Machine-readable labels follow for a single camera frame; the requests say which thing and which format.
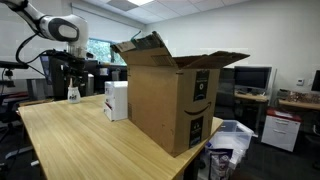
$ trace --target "white cabinet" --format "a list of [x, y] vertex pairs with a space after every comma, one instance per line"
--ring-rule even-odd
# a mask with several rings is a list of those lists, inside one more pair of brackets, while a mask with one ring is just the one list
[[292, 115], [282, 118], [268, 110], [261, 141], [292, 152], [299, 132], [301, 119]]

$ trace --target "drawer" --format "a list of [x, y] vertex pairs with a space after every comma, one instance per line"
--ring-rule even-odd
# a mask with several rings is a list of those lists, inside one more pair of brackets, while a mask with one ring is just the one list
[[296, 121], [290, 121], [287, 119], [282, 119], [273, 116], [266, 117], [265, 127], [274, 128], [284, 132], [298, 133], [300, 128], [300, 123]]
[[261, 142], [292, 152], [297, 135], [297, 133], [294, 134], [275, 128], [265, 127]]

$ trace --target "ceiling light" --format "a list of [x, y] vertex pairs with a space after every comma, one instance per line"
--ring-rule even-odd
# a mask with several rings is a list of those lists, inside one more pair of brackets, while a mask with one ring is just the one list
[[147, 4], [147, 3], [151, 2], [151, 1], [153, 1], [153, 0], [128, 0], [128, 1], [130, 1], [130, 2], [132, 2], [133, 4], [136, 4], [136, 5], [138, 5], [138, 6], [141, 6], [141, 5], [143, 5], [143, 4]]

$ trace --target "ceiling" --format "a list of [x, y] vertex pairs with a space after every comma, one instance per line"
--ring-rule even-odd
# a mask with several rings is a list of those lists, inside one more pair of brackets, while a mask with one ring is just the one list
[[83, 1], [130, 19], [134, 19], [143, 24], [150, 24], [238, 4], [248, 0], [154, 0], [139, 7], [126, 0]]

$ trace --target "wooden table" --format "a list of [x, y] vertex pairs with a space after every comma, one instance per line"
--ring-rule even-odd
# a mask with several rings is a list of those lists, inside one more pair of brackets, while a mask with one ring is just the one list
[[302, 103], [302, 102], [290, 102], [290, 101], [286, 101], [286, 100], [279, 100], [279, 104], [280, 105], [293, 106], [293, 107], [298, 107], [298, 108], [312, 109], [312, 110], [320, 111], [320, 104]]
[[259, 136], [259, 124], [261, 122], [262, 118], [262, 111], [264, 109], [264, 105], [268, 102], [267, 96], [261, 96], [261, 95], [252, 95], [252, 94], [240, 94], [235, 92], [234, 96], [239, 99], [245, 99], [245, 100], [251, 100], [258, 103], [258, 113], [256, 117], [256, 124], [255, 124], [255, 130], [254, 130], [254, 137]]
[[174, 179], [206, 143], [173, 158], [129, 120], [110, 122], [103, 96], [19, 108], [47, 179]]

